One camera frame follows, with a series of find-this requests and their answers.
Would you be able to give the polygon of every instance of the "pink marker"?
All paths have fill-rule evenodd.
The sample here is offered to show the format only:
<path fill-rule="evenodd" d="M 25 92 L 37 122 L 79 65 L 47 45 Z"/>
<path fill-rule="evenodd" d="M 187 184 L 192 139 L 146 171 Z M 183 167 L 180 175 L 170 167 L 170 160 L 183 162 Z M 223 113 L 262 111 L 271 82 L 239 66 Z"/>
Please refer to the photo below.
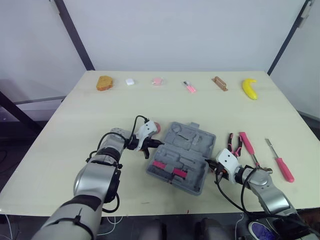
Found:
<path fill-rule="evenodd" d="M 195 89 L 194 86 L 192 86 L 189 82 L 184 81 L 183 84 L 186 86 L 186 88 L 188 89 L 188 91 L 190 93 L 195 93 L 197 90 Z"/>

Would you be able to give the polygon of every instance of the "red pliers handle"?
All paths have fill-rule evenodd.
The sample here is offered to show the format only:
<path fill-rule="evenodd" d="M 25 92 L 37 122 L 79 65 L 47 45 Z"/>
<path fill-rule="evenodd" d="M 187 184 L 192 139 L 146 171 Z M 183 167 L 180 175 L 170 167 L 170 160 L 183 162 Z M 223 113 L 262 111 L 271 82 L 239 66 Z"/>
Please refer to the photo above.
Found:
<path fill-rule="evenodd" d="M 227 149 L 233 154 L 235 155 L 236 157 L 240 157 L 241 155 L 241 149 L 242 149 L 242 137 L 239 136 L 238 137 L 238 147 L 236 148 L 235 151 L 233 151 L 232 149 L 232 137 L 234 136 L 233 133 L 230 133 L 229 134 L 229 138 L 228 138 L 228 147 Z"/>

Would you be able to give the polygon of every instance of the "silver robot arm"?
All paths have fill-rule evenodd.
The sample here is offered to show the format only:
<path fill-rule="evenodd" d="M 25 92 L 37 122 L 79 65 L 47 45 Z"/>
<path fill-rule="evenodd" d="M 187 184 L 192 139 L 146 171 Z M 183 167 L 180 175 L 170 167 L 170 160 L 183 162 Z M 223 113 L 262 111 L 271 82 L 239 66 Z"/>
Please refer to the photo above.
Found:
<path fill-rule="evenodd" d="M 119 207 L 117 190 L 122 165 L 120 157 L 125 147 L 131 150 L 148 151 L 162 142 L 150 137 L 157 132 L 153 121 L 145 123 L 128 142 L 131 132 L 113 128 L 101 144 L 96 155 L 87 159 L 73 186 L 74 198 L 62 204 L 44 223 L 32 240 L 94 240 L 101 222 L 102 211 L 114 212 Z M 103 209 L 117 197 L 117 207 L 112 211 Z"/>
<path fill-rule="evenodd" d="M 318 239 L 303 223 L 286 195 L 274 185 L 268 172 L 262 169 L 254 170 L 251 167 L 242 167 L 238 159 L 228 149 L 223 149 L 216 160 L 216 174 L 220 174 L 221 177 L 234 184 L 245 184 L 245 187 L 258 197 L 261 207 L 266 215 L 271 216 L 273 226 L 283 239 Z"/>

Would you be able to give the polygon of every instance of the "pink eraser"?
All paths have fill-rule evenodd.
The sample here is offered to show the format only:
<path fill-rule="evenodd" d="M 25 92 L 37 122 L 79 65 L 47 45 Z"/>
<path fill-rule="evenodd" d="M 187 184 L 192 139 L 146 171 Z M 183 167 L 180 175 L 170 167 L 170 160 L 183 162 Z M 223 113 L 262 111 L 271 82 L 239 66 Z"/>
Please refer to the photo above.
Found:
<path fill-rule="evenodd" d="M 152 84 L 155 86 L 161 86 L 164 80 L 161 77 L 155 77 L 152 79 Z"/>

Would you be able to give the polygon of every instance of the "tool case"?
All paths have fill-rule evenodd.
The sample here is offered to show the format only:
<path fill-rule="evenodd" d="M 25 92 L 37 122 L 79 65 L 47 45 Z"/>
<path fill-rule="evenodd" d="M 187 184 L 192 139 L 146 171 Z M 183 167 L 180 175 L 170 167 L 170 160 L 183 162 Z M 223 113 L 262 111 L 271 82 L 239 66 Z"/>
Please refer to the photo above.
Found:
<path fill-rule="evenodd" d="M 193 195 L 200 195 L 204 187 L 216 135 L 199 130 L 192 122 L 184 125 L 173 122 L 146 172 Z"/>

